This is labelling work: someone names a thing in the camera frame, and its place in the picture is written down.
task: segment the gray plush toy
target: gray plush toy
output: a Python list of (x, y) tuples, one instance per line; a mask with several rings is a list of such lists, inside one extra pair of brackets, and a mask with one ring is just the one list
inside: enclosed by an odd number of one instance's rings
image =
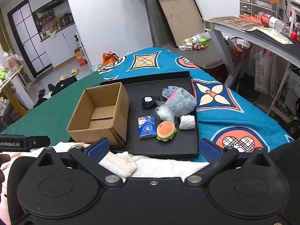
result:
[(171, 87), (169, 91), (172, 91), (172, 93), (169, 94), (170, 92), (167, 92), (166, 94), (168, 96), (166, 106), (172, 110), (176, 117), (180, 118), (181, 116), (189, 115), (195, 109), (197, 100), (185, 89), (173, 89)]
[(178, 89), (177, 86), (168, 86), (167, 89), (166, 88), (163, 89), (162, 95), (164, 98), (169, 98), (172, 95), (172, 93), (177, 89)]

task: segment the black tray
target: black tray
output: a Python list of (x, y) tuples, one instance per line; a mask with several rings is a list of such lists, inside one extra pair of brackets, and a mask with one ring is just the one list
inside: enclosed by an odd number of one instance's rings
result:
[(199, 156), (199, 130), (197, 124), (197, 113), (194, 110), (190, 115), (196, 119), (196, 129), (180, 130), (180, 119), (177, 119), (177, 133), (172, 140), (163, 142), (157, 138), (140, 139), (138, 118), (154, 115), (155, 124), (162, 122), (155, 113), (155, 108), (144, 109), (141, 106), (142, 98), (146, 96), (160, 97), (161, 101), (167, 101), (162, 96), (163, 88), (178, 86), (186, 89), (194, 95), (191, 88), (191, 77), (189, 71), (162, 73), (146, 76), (137, 76), (120, 80), (101, 83), (101, 85), (121, 82), (129, 96), (129, 113), (127, 120), (127, 137), (123, 147), (110, 148), (113, 153), (129, 152), (134, 155), (145, 155), (153, 158), (196, 158)]

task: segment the green cup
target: green cup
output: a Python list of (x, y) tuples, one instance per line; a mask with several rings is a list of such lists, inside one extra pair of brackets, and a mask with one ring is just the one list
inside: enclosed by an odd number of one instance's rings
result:
[(208, 46), (207, 41), (206, 41), (205, 38), (201, 38), (201, 39), (199, 40), (199, 43), (200, 43), (201, 45), (205, 46), (205, 47)]

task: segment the white blanket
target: white blanket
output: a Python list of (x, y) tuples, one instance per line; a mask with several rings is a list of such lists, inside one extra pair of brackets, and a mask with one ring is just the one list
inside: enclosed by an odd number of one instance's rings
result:
[[(74, 146), (89, 146), (85, 143), (63, 143), (60, 142), (53, 148), (56, 152), (68, 152)], [(1, 170), (5, 175), (3, 183), (0, 203), (0, 218), (7, 225), (11, 224), (7, 208), (7, 178), (11, 164), (20, 156), (37, 157), (43, 148), (27, 152), (7, 152), (11, 156), (11, 161), (2, 164)], [(122, 177), (125, 180), (127, 177), (145, 177), (145, 178), (164, 178), (164, 177), (181, 177), (185, 178), (208, 165), (208, 163), (176, 161), (176, 160), (161, 160), (153, 159), (145, 156), (133, 156), (128, 152), (113, 154), (109, 152), (99, 163), (114, 174)]]

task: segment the slipper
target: slipper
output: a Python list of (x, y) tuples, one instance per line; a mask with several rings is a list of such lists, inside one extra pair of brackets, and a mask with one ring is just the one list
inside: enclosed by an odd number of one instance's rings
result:
[(67, 77), (68, 77), (68, 75), (61, 76), (60, 79), (59, 79), (59, 81), (63, 81), (63, 80), (65, 80)]
[(72, 69), (71, 76), (75, 76), (75, 75), (77, 75), (77, 74), (78, 74), (78, 71), (79, 71), (79, 69), (78, 69), (78, 68), (74, 68), (74, 69)]

